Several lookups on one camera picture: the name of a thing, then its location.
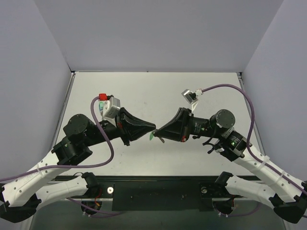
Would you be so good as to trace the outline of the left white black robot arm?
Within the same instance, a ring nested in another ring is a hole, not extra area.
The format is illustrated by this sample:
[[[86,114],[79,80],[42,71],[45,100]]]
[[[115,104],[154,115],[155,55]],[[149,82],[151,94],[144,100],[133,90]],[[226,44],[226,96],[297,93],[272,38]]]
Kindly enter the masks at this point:
[[[3,202],[0,217],[18,223],[42,207],[68,197],[97,197],[102,188],[92,172],[84,172],[59,184],[48,183],[91,156],[90,146],[105,142],[102,131],[109,140],[120,138],[128,146],[155,128],[155,124],[134,117],[125,108],[120,108],[114,124],[107,120],[94,123],[83,114],[74,115],[63,129],[66,136],[32,168],[34,173],[0,185],[0,200]]]

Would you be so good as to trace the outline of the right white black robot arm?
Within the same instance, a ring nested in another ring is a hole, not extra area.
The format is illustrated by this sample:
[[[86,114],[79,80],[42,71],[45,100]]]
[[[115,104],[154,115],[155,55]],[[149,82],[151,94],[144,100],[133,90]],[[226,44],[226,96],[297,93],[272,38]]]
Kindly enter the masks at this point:
[[[290,223],[298,223],[307,210],[307,184],[283,171],[259,152],[247,139],[235,131],[234,115],[228,110],[219,110],[209,119],[195,117],[190,109],[179,108],[175,117],[152,136],[185,142],[207,137],[203,143],[229,161],[247,169],[262,182],[241,179],[232,173],[223,172],[215,181],[214,190],[220,196],[228,193],[246,197],[272,208],[276,215]]]

